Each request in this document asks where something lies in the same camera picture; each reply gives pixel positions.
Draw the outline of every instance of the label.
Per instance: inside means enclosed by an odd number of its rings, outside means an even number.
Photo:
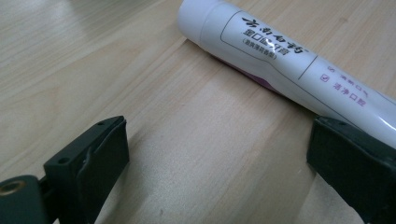
[[[220,39],[251,57],[269,63],[279,57],[294,58],[304,55],[300,60],[305,59],[309,64],[316,57],[309,50],[244,11],[239,11],[230,18]]]
[[[320,70],[307,71],[302,81],[309,82],[308,79],[313,79],[322,89],[321,94],[336,96],[340,102],[344,99],[350,105],[357,105],[358,107],[354,107],[356,109],[367,106],[370,91],[365,85],[330,64],[326,66],[325,61],[322,62],[320,68]]]

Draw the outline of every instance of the black plastic part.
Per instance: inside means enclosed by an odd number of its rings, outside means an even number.
[[[365,223],[396,223],[396,149],[344,122],[317,117],[307,161]]]
[[[39,186],[41,191],[41,197],[47,209],[47,217],[49,218],[49,222],[53,223],[59,217],[59,214],[61,214],[59,200],[56,197],[55,189],[52,189],[50,187],[49,182],[45,176],[40,179]]]
[[[0,223],[50,223],[35,176],[22,175],[0,183]]]
[[[62,224],[94,223],[129,161],[124,117],[103,120],[44,164]]]

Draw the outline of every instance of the checkbox symbol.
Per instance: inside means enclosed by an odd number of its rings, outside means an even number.
[[[326,74],[323,74],[323,75],[320,77],[320,80],[322,80],[322,81],[324,81],[324,82],[328,82],[328,81],[330,80],[330,77],[327,76]]]

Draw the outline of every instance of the wooden table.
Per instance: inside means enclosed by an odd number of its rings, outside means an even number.
[[[0,179],[123,115],[97,223],[362,223],[305,160],[315,114],[177,29],[181,0],[1,0]],[[233,0],[396,98],[396,1]]]

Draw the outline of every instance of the tube cap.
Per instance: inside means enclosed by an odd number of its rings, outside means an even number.
[[[206,16],[221,0],[184,0],[177,16],[180,32],[189,40],[200,45],[201,31]]]

